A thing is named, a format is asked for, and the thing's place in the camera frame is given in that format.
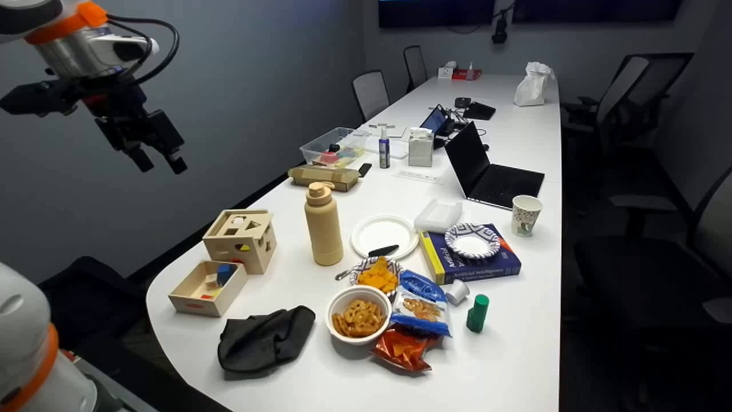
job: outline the bowl of snacks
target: bowl of snacks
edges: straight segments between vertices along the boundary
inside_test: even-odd
[[[348,286],[332,298],[325,315],[329,333],[348,346],[376,341],[392,315],[389,298],[373,286]]]
[[[398,275],[403,268],[384,256],[366,259],[353,273],[353,284],[364,284],[383,291],[384,296],[395,298],[398,289]]]

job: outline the blue snack bag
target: blue snack bag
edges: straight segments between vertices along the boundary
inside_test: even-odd
[[[444,291],[412,269],[405,269],[398,284],[392,325],[412,328],[431,337],[452,337]]]

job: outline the beige bottle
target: beige bottle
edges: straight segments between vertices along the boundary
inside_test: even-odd
[[[311,249],[319,266],[335,266],[344,259],[338,207],[329,182],[311,182],[304,204]]]

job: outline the conference table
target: conference table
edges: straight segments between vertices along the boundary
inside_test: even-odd
[[[373,412],[414,410],[447,412],[478,407],[495,412],[554,412],[560,385],[560,248],[563,248],[563,177],[560,177],[560,104],[552,82],[550,103],[513,104],[521,78],[484,76],[478,79],[428,79],[361,125],[364,132],[389,134],[420,125],[431,107],[456,104],[456,95],[497,107],[492,122],[477,122],[489,157],[500,165],[546,173],[543,213],[532,236],[513,230],[511,211],[471,201],[452,170],[444,149],[435,150],[428,170],[407,166],[395,157],[380,170],[377,153],[366,153],[371,171],[351,193],[336,193],[345,253],[332,268],[314,262],[304,220],[304,188],[280,182],[255,201],[253,211],[270,211],[278,251],[266,275],[249,275],[240,296],[222,318],[176,313],[169,292],[199,262],[208,260],[204,242],[169,262],[150,286],[146,308],[153,332],[181,378],[230,410],[262,412]],[[348,282],[335,275],[361,260],[348,242],[357,225],[373,217],[414,217],[431,198],[459,198],[461,221],[497,225],[521,259],[521,273],[469,282],[471,296],[486,292],[489,310],[484,333],[464,328],[471,301],[449,307],[452,337],[425,352],[433,371],[423,375],[395,372],[373,361],[369,348],[344,348],[325,328],[335,292]],[[400,260],[431,275],[417,248]],[[228,318],[248,318],[304,304],[317,310],[317,325],[302,355],[263,378],[225,375],[218,361],[221,333]]]

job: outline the paper cup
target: paper cup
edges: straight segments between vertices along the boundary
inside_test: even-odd
[[[535,220],[543,213],[543,201],[532,195],[513,196],[513,229],[519,233],[533,233]]]

